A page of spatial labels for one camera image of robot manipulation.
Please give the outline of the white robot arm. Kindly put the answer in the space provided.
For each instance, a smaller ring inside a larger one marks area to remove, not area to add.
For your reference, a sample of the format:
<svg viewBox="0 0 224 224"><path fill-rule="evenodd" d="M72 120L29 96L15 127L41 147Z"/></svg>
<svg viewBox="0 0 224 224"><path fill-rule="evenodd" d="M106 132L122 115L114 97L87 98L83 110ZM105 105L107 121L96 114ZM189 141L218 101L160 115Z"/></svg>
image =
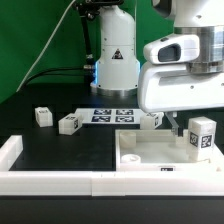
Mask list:
<svg viewBox="0 0 224 224"><path fill-rule="evenodd" d="M93 92L138 96L146 113L224 107L224 0L151 0L160 16L174 21L172 34L135 53L135 21L123 0L97 3L101 56L95 63Z"/></svg>

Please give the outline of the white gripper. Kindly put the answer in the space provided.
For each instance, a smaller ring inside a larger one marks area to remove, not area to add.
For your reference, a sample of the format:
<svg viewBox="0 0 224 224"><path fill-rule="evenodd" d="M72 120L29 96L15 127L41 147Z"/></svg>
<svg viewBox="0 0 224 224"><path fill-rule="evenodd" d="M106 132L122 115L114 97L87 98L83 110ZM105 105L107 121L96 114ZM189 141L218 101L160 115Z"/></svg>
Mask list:
<svg viewBox="0 0 224 224"><path fill-rule="evenodd" d="M138 105L145 113L166 112L171 131L182 137L176 111L224 107L224 73L192 74L185 64L146 62L139 75Z"/></svg>

